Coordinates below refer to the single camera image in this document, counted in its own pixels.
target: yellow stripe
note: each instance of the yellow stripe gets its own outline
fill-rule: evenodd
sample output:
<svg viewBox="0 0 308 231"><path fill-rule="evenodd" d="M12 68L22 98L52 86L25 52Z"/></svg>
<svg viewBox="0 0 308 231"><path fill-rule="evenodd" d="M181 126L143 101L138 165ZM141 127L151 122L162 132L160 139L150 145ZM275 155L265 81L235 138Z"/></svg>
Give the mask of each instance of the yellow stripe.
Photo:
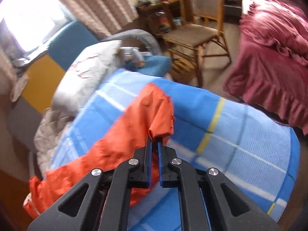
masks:
<svg viewBox="0 0 308 231"><path fill-rule="evenodd" d="M196 154L200 155L203 150L205 149L206 145L208 144L210 138L211 138L211 133L214 131L214 129L216 128L217 122L221 116L221 112L222 109L224 107L224 102L225 102L225 98L220 98L215 110L215 113L213 115L213 118L211 120L211 123L207 129L207 132L205 133L205 135L203 136L197 150L196 150Z"/></svg>
<svg viewBox="0 0 308 231"><path fill-rule="evenodd" d="M273 204L271 205L270 209L267 211L267 214L270 215L270 213L272 212L272 210L274 209L276 203L273 202Z"/></svg>

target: wooden chair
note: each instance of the wooden chair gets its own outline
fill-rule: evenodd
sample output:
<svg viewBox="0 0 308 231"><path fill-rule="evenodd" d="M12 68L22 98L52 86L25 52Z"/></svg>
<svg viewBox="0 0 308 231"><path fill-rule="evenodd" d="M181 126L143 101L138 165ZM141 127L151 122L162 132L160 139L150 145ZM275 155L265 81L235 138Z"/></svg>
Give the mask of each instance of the wooden chair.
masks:
<svg viewBox="0 0 308 231"><path fill-rule="evenodd" d="M187 83L194 75L198 86L202 87L203 78L200 66L206 57L227 56L231 63L229 50L223 34L224 0L180 0L182 26L173 27L169 33L163 34L163 39L172 47L168 49L172 58L170 74L177 82ZM217 21L217 29L195 24L194 16L210 18ZM203 55L203 50L210 42L222 47L225 54ZM181 46L192 50L193 55L187 55L177 50Z"/></svg>

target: pink bedspread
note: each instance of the pink bedspread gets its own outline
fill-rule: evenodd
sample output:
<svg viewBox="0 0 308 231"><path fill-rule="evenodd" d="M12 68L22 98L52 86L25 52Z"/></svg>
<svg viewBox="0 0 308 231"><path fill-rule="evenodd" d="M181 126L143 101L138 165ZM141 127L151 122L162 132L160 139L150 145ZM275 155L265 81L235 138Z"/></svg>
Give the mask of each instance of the pink bedspread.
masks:
<svg viewBox="0 0 308 231"><path fill-rule="evenodd" d="M300 127L306 135L306 17L301 9L284 3L272 4L273 0L254 1L259 5L251 6L253 11L250 10L249 15L244 16L241 21L242 34L238 57L223 90L242 98L248 104L259 104L267 111L276 113L291 126ZM290 16L276 16L281 11L278 9L279 6L285 9L289 7L289 10L293 11L293 19Z"/></svg>
<svg viewBox="0 0 308 231"><path fill-rule="evenodd" d="M241 31L257 43L308 66L308 22L303 11L277 0L252 0Z"/></svg>

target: woven chair seat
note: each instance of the woven chair seat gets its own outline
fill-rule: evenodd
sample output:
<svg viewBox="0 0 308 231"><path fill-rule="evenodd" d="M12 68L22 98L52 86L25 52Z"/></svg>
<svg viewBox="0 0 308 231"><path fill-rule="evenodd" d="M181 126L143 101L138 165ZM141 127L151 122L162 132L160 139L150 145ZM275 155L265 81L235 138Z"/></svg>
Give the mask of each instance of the woven chair seat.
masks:
<svg viewBox="0 0 308 231"><path fill-rule="evenodd" d="M194 49L217 35L218 31L196 24L186 24L163 35L165 41L169 41L184 47Z"/></svg>

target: curtain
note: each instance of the curtain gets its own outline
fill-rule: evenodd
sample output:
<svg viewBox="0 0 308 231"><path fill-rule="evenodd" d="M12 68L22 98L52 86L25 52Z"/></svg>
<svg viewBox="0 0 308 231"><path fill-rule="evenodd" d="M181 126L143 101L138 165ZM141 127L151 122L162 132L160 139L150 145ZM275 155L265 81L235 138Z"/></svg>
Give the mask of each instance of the curtain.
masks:
<svg viewBox="0 0 308 231"><path fill-rule="evenodd" d="M16 81L12 64L0 47L0 95L9 94Z"/></svg>
<svg viewBox="0 0 308 231"><path fill-rule="evenodd" d="M128 0L60 0L98 38L110 36L138 17Z"/></svg>

